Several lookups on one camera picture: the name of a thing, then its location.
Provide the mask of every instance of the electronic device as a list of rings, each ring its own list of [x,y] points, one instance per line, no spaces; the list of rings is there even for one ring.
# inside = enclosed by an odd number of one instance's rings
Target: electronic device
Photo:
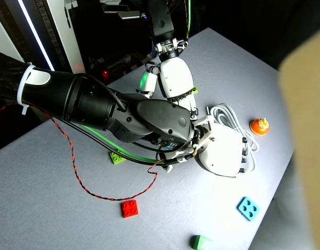
[[[128,5],[102,5],[104,13],[118,13],[122,11],[130,11]]]
[[[167,172],[174,164],[199,156],[209,171],[235,177],[245,172],[241,168],[241,162],[245,161],[242,156],[257,151],[259,146],[226,105],[215,106],[210,112],[207,109],[208,114],[198,119],[193,78],[180,58],[188,47],[188,32],[185,40],[178,41],[168,13],[165,1],[148,0],[143,21],[150,27],[149,34],[161,63],[145,64],[137,93],[119,93],[87,74],[44,70],[0,53],[0,96],[16,99],[24,106],[23,112],[29,105],[39,107],[88,136],[85,129],[108,130],[122,142],[156,151],[162,159],[157,164]],[[165,99],[152,98],[156,84]],[[116,152],[116,144],[109,140],[99,142],[91,138]],[[162,149],[145,146],[140,141]],[[128,151],[116,154],[140,164],[154,164]]]

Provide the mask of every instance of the zip tie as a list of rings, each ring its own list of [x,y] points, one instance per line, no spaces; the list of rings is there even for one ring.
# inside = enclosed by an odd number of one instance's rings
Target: zip tie
[[[20,104],[21,106],[23,106],[23,110],[22,110],[22,114],[25,115],[27,112],[27,108],[29,107],[29,105],[27,104],[23,104],[22,103],[22,93],[23,93],[23,88],[25,85],[25,82],[28,78],[28,76],[30,75],[31,70],[35,68],[35,65],[30,64],[28,66],[28,68],[25,70],[25,72],[23,73],[23,76],[21,78],[20,84],[19,84],[19,88],[18,88],[18,94],[16,97],[16,100],[18,102],[18,104]]]

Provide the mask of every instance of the green lego brick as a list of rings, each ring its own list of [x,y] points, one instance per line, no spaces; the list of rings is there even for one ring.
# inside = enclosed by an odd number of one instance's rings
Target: green lego brick
[[[197,86],[193,85],[192,92],[198,94],[199,90],[197,89]]]
[[[212,240],[202,235],[195,236],[193,248],[196,250],[209,250],[211,247]]]
[[[126,161],[125,158],[115,154],[114,152],[110,153],[110,157],[111,157],[113,164],[118,164],[118,163],[122,163],[123,161]]]

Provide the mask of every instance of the orange round object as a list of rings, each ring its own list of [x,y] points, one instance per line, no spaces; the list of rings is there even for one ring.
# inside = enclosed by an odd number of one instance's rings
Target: orange round object
[[[266,135],[270,130],[270,124],[264,119],[257,119],[250,122],[250,129],[253,133],[259,136]]]

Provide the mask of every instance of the table surface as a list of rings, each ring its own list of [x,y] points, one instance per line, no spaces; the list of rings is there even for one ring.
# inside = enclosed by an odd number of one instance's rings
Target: table surface
[[[256,170],[232,179],[194,160],[169,174],[155,167],[154,186],[137,198],[139,215],[124,219],[119,202],[94,198],[79,186],[69,144],[48,121],[0,150],[0,249],[191,249],[190,238],[199,234],[214,241],[212,249],[248,249],[293,153],[278,73],[211,29],[192,37],[182,58],[199,89],[199,117],[206,105],[222,102],[233,107],[245,128],[267,117],[271,130],[257,138]],[[133,93],[143,70],[111,87]],[[113,165],[108,151],[62,127],[74,142],[78,172],[90,191],[129,197],[152,181],[147,166]],[[154,157],[135,145],[123,146]],[[252,222],[236,208],[245,196],[260,207]]]

